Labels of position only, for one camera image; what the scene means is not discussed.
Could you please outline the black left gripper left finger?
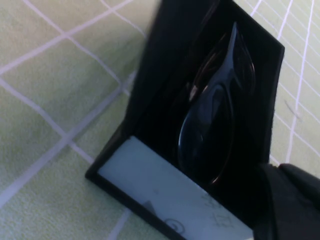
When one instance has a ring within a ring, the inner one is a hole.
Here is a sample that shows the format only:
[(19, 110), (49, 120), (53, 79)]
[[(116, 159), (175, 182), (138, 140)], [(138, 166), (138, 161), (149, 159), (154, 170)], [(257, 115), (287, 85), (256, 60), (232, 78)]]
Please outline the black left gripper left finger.
[(253, 228), (253, 238), (255, 240), (318, 240), (320, 217), (277, 218), (277, 167), (264, 164), (259, 168), (259, 175), (266, 193), (266, 210)]

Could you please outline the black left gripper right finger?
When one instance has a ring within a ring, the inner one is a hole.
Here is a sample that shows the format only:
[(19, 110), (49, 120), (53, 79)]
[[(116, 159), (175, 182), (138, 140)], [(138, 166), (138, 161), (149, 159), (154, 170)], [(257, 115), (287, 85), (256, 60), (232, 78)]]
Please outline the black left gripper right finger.
[(290, 163), (276, 170), (276, 217), (319, 218), (320, 179)]

